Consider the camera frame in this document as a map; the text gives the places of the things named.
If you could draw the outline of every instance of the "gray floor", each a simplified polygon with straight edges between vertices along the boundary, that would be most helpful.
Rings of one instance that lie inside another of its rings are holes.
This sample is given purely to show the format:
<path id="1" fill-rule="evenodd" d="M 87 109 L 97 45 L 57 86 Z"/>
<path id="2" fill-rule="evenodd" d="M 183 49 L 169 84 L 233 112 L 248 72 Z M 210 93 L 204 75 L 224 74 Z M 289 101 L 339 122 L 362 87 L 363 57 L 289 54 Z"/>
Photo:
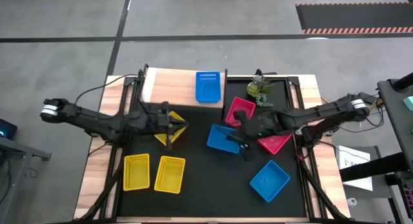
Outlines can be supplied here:
<path id="1" fill-rule="evenodd" d="M 0 37 L 115 36 L 125 0 L 0 0 Z M 358 3 L 406 0 L 132 0 L 124 36 L 191 34 L 300 34 L 296 3 Z M 224 70 L 250 74 L 315 74 L 320 92 L 337 99 L 359 91 L 375 94 L 376 83 L 412 71 L 413 39 L 194 41 L 122 43 L 114 74 L 137 72 L 144 63 L 165 68 Z M 34 161 L 39 177 L 19 198 L 16 223 L 72 218 L 90 138 L 70 125 L 40 120 L 45 98 L 76 96 L 104 81 L 113 43 L 0 44 L 0 118 L 19 126 L 17 140 L 53 152 Z M 80 105 L 97 109 L 101 91 Z M 368 128 L 348 123 L 347 128 Z M 334 143 L 378 145 L 382 155 L 399 152 L 386 124 L 371 132 L 340 130 Z M 359 201 L 361 221 L 392 220 L 382 199 Z"/>

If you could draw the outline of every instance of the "pink plastic tray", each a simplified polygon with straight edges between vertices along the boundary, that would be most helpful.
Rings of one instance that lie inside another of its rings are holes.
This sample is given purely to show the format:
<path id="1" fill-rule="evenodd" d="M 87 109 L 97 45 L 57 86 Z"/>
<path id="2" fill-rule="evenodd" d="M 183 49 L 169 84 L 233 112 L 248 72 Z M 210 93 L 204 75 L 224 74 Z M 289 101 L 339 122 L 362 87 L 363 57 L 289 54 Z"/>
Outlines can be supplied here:
<path id="1" fill-rule="evenodd" d="M 235 120 L 234 112 L 237 110 L 244 110 L 247 113 L 247 117 L 250 119 L 252 117 L 252 114 L 254 113 L 255 108 L 255 103 L 249 102 L 239 97 L 235 97 L 232 101 L 230 111 L 228 112 L 228 115 L 225 118 L 225 123 L 232 127 L 239 127 L 241 123 L 238 120 Z"/>
<path id="2" fill-rule="evenodd" d="M 265 148 L 271 154 L 277 154 L 279 149 L 290 139 L 292 134 L 287 136 L 270 136 L 263 137 L 258 140 L 258 143 Z"/>

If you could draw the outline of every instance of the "yellow plastic tray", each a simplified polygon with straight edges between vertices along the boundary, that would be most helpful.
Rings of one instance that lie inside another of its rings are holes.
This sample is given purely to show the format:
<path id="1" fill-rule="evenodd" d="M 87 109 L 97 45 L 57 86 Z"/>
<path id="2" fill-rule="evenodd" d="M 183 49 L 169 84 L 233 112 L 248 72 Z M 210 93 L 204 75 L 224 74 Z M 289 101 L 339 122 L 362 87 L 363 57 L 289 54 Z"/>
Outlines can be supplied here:
<path id="1" fill-rule="evenodd" d="M 155 191 L 180 193 L 184 168 L 185 159 L 162 156 L 157 169 Z"/>
<path id="2" fill-rule="evenodd" d="M 174 111 L 169 112 L 169 116 L 172 116 L 178 120 L 185 121 L 181 116 L 179 116 Z M 187 127 L 180 128 L 175 134 L 171 137 L 170 142 L 173 143 L 186 129 Z M 160 140 L 166 146 L 166 134 L 155 134 L 155 137 Z"/>
<path id="3" fill-rule="evenodd" d="M 149 154 L 126 156 L 123 167 L 123 190 L 149 188 Z"/>

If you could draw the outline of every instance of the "blue basket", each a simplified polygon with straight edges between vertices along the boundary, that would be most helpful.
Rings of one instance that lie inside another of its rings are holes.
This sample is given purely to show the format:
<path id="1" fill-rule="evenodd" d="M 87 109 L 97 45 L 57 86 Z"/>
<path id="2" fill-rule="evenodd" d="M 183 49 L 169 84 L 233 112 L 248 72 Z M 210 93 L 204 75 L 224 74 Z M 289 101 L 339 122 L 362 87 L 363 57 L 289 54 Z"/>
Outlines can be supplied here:
<path id="1" fill-rule="evenodd" d="M 239 152 L 239 145 L 234 141 L 227 140 L 227 135 L 233 131 L 233 128 L 223 127 L 220 125 L 212 125 L 211 131 L 209 133 L 208 142 L 206 145 L 208 147 L 216 148 L 219 150 L 224 150 L 226 152 L 231 152 L 237 154 Z"/>
<path id="2" fill-rule="evenodd" d="M 290 181 L 290 176 L 274 161 L 270 160 L 252 178 L 250 185 L 266 202 L 271 202 L 288 181 Z"/>
<path id="3" fill-rule="evenodd" d="M 197 72 L 195 99 L 199 103 L 217 103 L 221 100 L 219 72 Z"/>

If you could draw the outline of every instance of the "green plant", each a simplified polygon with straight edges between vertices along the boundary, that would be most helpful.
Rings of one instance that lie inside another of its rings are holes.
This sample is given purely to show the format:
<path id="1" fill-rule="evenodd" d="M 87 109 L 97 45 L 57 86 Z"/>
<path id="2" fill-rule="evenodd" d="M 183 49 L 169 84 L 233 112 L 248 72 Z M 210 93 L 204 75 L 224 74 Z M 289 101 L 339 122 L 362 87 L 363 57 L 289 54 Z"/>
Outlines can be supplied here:
<path id="1" fill-rule="evenodd" d="M 267 103 L 267 94 L 271 92 L 274 86 L 264 76 L 254 76 L 252 82 L 247 86 L 248 95 L 256 99 L 256 103 L 260 107 L 271 107 L 271 103 Z"/>
<path id="2" fill-rule="evenodd" d="M 267 95 L 260 93 L 256 97 L 256 103 L 259 107 L 272 107 L 272 103 L 267 103 Z"/>

